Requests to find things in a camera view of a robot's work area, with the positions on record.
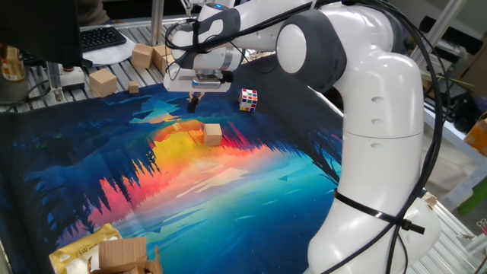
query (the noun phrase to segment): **metal frame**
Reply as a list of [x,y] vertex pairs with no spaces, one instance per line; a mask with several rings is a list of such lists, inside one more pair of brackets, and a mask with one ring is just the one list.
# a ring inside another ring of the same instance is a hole
[[[445,31],[447,31],[447,28],[451,24],[451,21],[454,20],[460,9],[462,9],[463,5],[465,5],[465,3],[466,0],[450,0],[448,2],[447,6],[441,12],[440,16],[438,16],[436,23],[434,23],[429,33],[426,34],[426,38],[433,46],[436,46],[436,44],[443,37],[443,34]],[[429,52],[431,52],[432,49],[429,48],[428,45],[426,45],[426,48]],[[425,58],[419,51],[418,47],[416,47],[412,52],[411,58],[416,62],[416,64],[419,65],[420,68],[425,64]]]
[[164,0],[152,0],[151,45],[162,44],[162,17],[164,14]]
[[61,75],[59,74],[59,64],[54,62],[46,62],[47,76],[49,78],[49,85],[51,86],[54,98],[58,102],[65,100],[64,93],[62,93]]

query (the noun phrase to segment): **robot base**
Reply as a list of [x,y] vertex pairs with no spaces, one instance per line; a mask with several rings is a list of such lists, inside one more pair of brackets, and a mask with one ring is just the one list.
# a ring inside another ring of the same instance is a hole
[[59,65],[59,75],[62,91],[84,88],[84,73],[80,67],[74,67],[72,71],[67,72],[62,68],[62,65]]

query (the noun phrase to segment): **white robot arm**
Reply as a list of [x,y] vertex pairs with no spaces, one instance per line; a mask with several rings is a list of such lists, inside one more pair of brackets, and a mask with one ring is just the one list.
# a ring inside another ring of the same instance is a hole
[[216,4],[231,8],[235,5],[235,0],[181,0],[181,4],[183,4],[186,14],[191,17],[191,11],[196,5],[203,7],[206,4]]
[[[335,86],[339,90],[345,113],[342,177],[336,198],[342,198],[334,200],[311,240],[305,272],[321,274],[376,237],[389,224],[382,215],[396,216],[406,204],[419,176],[423,96],[419,67],[408,57],[393,53],[400,40],[396,22],[372,8],[322,5],[234,37],[310,3],[259,0],[236,8],[206,5],[197,31],[183,27],[175,33],[172,43],[179,47],[173,49],[176,64],[168,68],[164,85],[168,91],[227,91],[231,83],[224,75],[239,66],[239,47],[276,50],[280,66],[291,77],[314,89]],[[185,50],[195,44],[196,37],[196,42],[207,48]],[[376,213],[365,213],[345,202],[347,199]],[[438,240],[440,223],[420,199],[406,217],[425,228],[424,234],[400,232],[411,264]],[[389,231],[333,273],[386,272],[391,234]],[[396,245],[392,272],[407,267],[404,257],[403,249]]]

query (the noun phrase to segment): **computer keyboard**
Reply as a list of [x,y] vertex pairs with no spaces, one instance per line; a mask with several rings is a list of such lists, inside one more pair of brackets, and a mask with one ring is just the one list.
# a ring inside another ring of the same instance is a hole
[[[127,42],[127,39],[115,29],[115,27],[99,27],[93,30],[80,32],[81,51],[83,53],[96,49],[104,49],[109,46],[118,46]],[[25,65],[38,65],[43,61],[36,56],[22,52]]]

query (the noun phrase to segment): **wooden block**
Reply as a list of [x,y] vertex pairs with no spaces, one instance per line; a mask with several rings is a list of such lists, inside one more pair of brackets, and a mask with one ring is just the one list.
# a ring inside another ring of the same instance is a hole
[[154,55],[154,65],[161,70],[163,76],[166,75],[166,69],[172,62],[174,62],[174,57],[172,54],[159,57],[157,54]]
[[151,46],[137,44],[132,51],[132,65],[148,69],[152,62]]
[[154,57],[155,56],[168,56],[172,53],[171,49],[168,48],[166,45],[160,45],[160,46],[155,46],[154,47]]
[[129,82],[129,93],[138,93],[138,82],[136,81]]
[[90,74],[90,90],[102,98],[114,94],[116,76],[105,68]]
[[205,124],[204,129],[205,145],[214,146],[221,144],[220,124]]

